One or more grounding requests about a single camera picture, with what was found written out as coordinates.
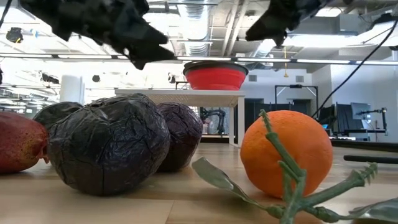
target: red bowl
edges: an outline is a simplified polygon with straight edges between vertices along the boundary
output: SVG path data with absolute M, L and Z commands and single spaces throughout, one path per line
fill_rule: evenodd
M 249 70 L 236 63 L 201 61 L 184 65 L 183 74 L 194 90 L 239 90 Z

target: computer monitor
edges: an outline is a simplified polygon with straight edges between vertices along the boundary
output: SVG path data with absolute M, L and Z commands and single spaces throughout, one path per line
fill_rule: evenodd
M 364 113 L 371 110 L 371 105 L 367 103 L 351 103 L 353 119 L 370 120 L 371 114 Z

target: black robotic claw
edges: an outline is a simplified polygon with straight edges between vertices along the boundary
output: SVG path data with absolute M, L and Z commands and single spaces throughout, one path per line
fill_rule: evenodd
M 281 47 L 287 37 L 304 19 L 314 16 L 333 0 L 271 0 L 267 11 L 246 32 L 246 40 L 272 39 Z M 344 0 L 351 4 L 353 0 Z
M 146 0 L 20 0 L 20 5 L 63 40 L 74 32 L 99 45 L 109 44 L 121 54 L 130 51 L 129 58 L 140 70 L 146 62 L 175 58 L 159 46 L 168 38 L 142 18 L 149 11 Z

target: orange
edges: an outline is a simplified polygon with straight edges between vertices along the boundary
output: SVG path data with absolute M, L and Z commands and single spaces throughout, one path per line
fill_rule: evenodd
M 328 175 L 333 162 L 333 147 L 323 127 L 311 117 L 295 111 L 267 113 L 273 131 L 294 158 L 307 170 L 304 195 L 313 193 Z M 282 158 L 270 141 L 262 117 L 246 131 L 241 148 L 241 160 L 249 180 L 259 190 L 282 198 Z

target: dark wrapped vegetable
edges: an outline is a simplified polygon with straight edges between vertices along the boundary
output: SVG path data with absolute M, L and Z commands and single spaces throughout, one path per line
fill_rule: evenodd
M 181 103 L 161 103 L 159 112 L 170 131 L 170 150 L 158 172 L 175 172 L 189 165 L 201 139 L 203 123 L 199 116 Z
M 86 194 L 131 190 L 156 172 L 170 133 L 143 94 L 97 100 L 52 126 L 48 154 L 61 179 Z
M 66 118 L 75 111 L 82 109 L 83 105 L 75 102 L 61 102 L 46 106 L 41 109 L 33 120 L 42 124 L 46 130 L 49 130 L 57 121 Z

